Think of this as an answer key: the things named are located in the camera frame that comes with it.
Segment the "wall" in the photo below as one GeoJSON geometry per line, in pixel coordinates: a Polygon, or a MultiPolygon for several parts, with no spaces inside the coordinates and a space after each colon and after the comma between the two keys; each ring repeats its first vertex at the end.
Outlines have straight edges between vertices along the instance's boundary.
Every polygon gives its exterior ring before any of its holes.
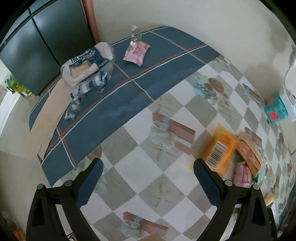
{"type": "Polygon", "coordinates": [[[11,107],[13,106],[13,109],[11,110],[10,115],[6,120],[6,124],[2,133],[0,133],[0,151],[29,160],[32,158],[32,156],[29,155],[27,151],[25,151],[24,144],[27,141],[28,134],[30,132],[29,116],[31,110],[38,102],[38,100],[38,97],[20,97],[15,104],[11,104],[11,107]]]}
{"type": "Polygon", "coordinates": [[[6,92],[7,89],[4,86],[0,85],[0,105],[2,100],[4,99],[4,96],[6,95],[6,92]]]}
{"type": "Polygon", "coordinates": [[[0,60],[0,84],[2,84],[5,81],[8,73],[9,73],[9,69],[0,60]]]}
{"type": "Polygon", "coordinates": [[[15,106],[17,100],[19,99],[20,94],[18,92],[12,94],[10,91],[6,92],[6,95],[3,98],[2,103],[0,104],[0,137],[2,131],[8,120],[8,117],[15,106]]]}
{"type": "Polygon", "coordinates": [[[264,98],[282,85],[292,40],[259,0],[93,1],[103,41],[113,43],[127,37],[132,24],[143,31],[170,25],[224,55],[264,98]]]}
{"type": "Polygon", "coordinates": [[[29,160],[0,151],[0,210],[8,211],[23,231],[39,183],[50,187],[37,157],[29,160]]]}

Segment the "table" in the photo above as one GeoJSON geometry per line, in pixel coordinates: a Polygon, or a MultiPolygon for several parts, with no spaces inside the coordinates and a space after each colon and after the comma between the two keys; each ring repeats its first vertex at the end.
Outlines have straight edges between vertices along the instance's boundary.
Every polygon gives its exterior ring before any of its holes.
{"type": "MultiPolygon", "coordinates": [[[[259,185],[263,195],[275,194],[279,214],[295,183],[282,130],[268,122],[259,93],[225,57],[192,36],[180,37],[184,34],[171,27],[146,32],[143,41],[152,47],[142,71],[121,61],[125,48],[115,44],[115,69],[106,93],[118,86],[120,91],[92,104],[84,101],[82,113],[88,114],[78,114],[74,125],[62,118],[57,131],[65,134],[54,134],[47,152],[52,159],[42,162],[50,183],[61,185],[88,166],[88,153],[102,148],[103,175],[81,208],[101,240],[132,241],[152,232],[163,234],[166,241],[196,240],[216,207],[205,196],[192,164],[219,123],[236,135],[247,127],[262,139],[267,168],[259,185]],[[160,51],[162,41],[172,44],[172,53],[178,48],[179,57],[171,53],[153,65],[151,53],[160,51]],[[67,132],[69,126],[75,131],[67,132]]],[[[128,39],[121,43],[126,47],[128,39]]],[[[90,100],[98,98],[95,91],[88,94],[90,100]]],[[[238,160],[236,153],[225,179],[232,178],[238,160]]],[[[222,239],[230,235],[236,215],[237,210],[222,239]]]]}

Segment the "checkered tablecloth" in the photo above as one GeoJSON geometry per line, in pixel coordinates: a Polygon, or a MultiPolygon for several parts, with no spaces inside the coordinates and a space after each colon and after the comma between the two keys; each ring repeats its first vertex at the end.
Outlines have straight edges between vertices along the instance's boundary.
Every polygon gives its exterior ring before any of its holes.
{"type": "MultiPolygon", "coordinates": [[[[279,213],[282,212],[295,183],[287,143],[279,140],[282,130],[267,121],[257,102],[247,94],[243,84],[256,92],[250,82],[221,58],[182,80],[102,142],[104,173],[88,204],[81,208],[101,241],[139,239],[121,231],[124,212],[168,227],[163,237],[166,241],[196,240],[216,207],[209,203],[192,164],[207,147],[219,123],[236,135],[248,127],[262,139],[268,171],[259,185],[263,195],[267,191],[275,194],[279,213]],[[197,83],[209,79],[213,89],[209,88],[204,99],[197,83]],[[215,92],[214,101],[209,97],[211,91],[215,92]],[[155,112],[195,131],[191,154],[155,145],[149,135],[155,112]]],[[[240,160],[236,153],[224,179],[232,178],[235,162],[240,160]]],[[[85,158],[56,185],[75,178],[89,162],[85,158]]],[[[234,210],[222,240],[231,234],[236,217],[234,210]]]]}

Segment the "black refrigerator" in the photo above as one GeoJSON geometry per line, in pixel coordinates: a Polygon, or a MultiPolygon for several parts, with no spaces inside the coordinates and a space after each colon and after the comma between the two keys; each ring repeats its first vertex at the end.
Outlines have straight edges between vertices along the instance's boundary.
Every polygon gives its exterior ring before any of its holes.
{"type": "Polygon", "coordinates": [[[81,0],[37,0],[0,44],[0,59],[33,94],[69,59],[95,45],[81,0]]]}

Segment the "pink snack packet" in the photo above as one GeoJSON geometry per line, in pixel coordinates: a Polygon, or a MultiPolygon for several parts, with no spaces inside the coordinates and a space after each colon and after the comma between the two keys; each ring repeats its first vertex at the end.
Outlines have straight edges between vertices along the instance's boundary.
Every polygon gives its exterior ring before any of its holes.
{"type": "Polygon", "coordinates": [[[143,59],[150,45],[144,42],[137,42],[126,50],[123,60],[133,62],[139,66],[143,64],[143,59]]]}
{"type": "Polygon", "coordinates": [[[137,26],[132,25],[131,29],[131,42],[126,50],[123,60],[130,61],[141,66],[150,45],[141,41],[142,34],[137,26]]]}
{"type": "Polygon", "coordinates": [[[252,173],[245,162],[238,162],[233,177],[233,183],[237,187],[248,188],[252,180],[252,173]]]}

